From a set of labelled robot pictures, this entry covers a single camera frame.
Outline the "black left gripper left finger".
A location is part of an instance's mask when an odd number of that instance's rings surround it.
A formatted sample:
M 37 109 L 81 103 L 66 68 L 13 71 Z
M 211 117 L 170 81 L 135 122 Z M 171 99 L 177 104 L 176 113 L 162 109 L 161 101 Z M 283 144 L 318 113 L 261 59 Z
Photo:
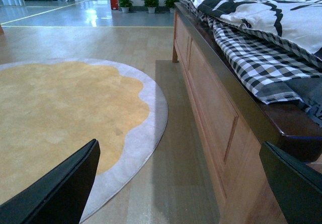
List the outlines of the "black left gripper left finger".
M 1 223 L 79 223 L 94 184 L 100 146 L 91 140 L 1 205 Z

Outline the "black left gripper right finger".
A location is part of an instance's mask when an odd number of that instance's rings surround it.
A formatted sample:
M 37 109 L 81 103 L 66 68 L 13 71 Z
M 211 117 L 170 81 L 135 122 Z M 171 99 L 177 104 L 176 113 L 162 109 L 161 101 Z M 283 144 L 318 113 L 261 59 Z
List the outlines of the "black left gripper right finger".
M 321 223 L 321 173 L 267 141 L 260 159 L 286 221 Z

